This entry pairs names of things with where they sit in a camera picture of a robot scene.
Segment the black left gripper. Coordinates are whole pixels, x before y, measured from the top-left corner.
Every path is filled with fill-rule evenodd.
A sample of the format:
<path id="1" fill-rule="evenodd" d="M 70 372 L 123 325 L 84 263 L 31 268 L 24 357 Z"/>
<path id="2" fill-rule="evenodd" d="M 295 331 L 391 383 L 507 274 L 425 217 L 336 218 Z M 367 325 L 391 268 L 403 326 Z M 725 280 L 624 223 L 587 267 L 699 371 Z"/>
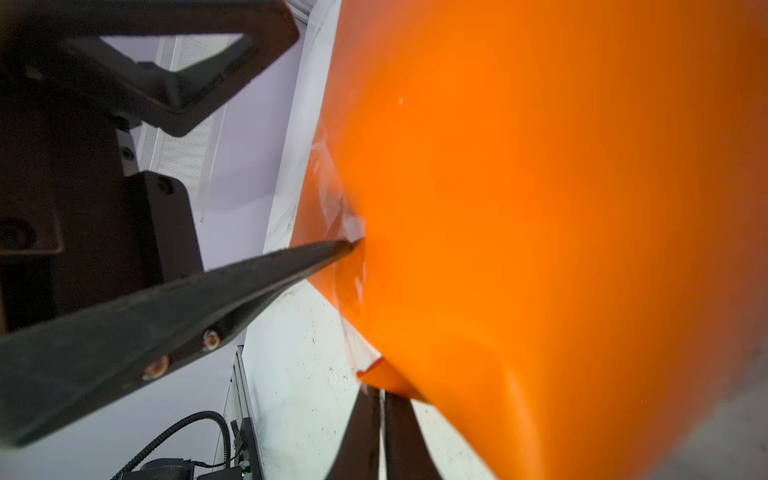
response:
<path id="1" fill-rule="evenodd" d="M 221 44 L 164 63 L 111 37 Z M 282 1 L 24 2 L 23 63 L 1 63 L 2 446 L 158 380 L 162 359 L 170 374 L 208 355 L 206 331 L 226 345 L 350 253 L 321 241 L 199 273 L 185 186 L 138 167 L 138 122 L 187 135 L 298 39 Z"/>

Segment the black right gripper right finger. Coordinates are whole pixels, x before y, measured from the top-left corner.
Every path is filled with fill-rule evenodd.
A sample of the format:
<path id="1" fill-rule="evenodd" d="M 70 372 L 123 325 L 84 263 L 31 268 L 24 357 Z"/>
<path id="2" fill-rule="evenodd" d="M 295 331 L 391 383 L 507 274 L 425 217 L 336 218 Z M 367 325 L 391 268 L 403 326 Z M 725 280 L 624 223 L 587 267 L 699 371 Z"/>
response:
<path id="1" fill-rule="evenodd" d="M 390 480 L 441 480 L 408 398 L 384 395 L 384 450 Z"/>

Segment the aluminium front rail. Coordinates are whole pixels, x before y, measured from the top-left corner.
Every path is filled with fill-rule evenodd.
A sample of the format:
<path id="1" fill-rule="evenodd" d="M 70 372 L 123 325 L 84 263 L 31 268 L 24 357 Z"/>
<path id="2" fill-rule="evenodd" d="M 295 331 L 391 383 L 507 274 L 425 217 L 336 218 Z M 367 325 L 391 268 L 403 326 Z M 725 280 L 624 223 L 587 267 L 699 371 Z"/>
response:
<path id="1" fill-rule="evenodd" d="M 257 414 L 250 400 L 243 360 L 243 346 L 236 349 L 223 416 L 231 431 L 231 467 L 240 467 L 244 479 L 265 479 L 259 442 L 256 437 Z"/>

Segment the orange wrapping paper sheet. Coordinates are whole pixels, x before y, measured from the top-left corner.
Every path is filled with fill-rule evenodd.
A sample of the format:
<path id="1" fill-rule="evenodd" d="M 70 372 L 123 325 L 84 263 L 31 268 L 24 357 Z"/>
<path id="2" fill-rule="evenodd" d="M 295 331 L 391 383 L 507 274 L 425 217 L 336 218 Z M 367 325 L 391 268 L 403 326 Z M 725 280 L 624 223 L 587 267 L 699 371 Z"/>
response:
<path id="1" fill-rule="evenodd" d="M 767 334 L 763 1 L 345 1 L 314 284 L 502 479 L 635 479 Z"/>

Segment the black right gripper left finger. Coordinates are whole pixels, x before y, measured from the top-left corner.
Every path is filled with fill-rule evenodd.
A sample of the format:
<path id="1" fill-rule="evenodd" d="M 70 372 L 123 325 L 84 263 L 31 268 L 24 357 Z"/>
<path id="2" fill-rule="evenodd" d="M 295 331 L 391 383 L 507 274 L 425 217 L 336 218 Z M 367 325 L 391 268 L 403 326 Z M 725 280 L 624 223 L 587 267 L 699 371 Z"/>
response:
<path id="1" fill-rule="evenodd" d="M 376 480 L 379 478 L 381 396 L 362 385 L 327 480 Z"/>

